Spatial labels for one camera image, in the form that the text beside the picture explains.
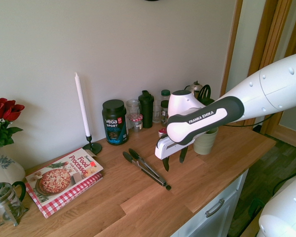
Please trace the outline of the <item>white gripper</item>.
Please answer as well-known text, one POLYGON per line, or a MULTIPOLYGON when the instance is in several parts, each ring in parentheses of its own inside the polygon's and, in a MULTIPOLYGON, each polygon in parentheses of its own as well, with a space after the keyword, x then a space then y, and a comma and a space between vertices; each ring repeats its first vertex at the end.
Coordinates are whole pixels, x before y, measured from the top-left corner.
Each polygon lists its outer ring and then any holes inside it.
POLYGON ((183 163, 188 151, 188 145, 180 145, 178 143, 173 142, 168 135, 163 135, 157 141, 155 147, 155 155, 157 158, 162 159, 163 166, 165 170, 169 171, 169 156, 180 151, 179 161, 183 163))

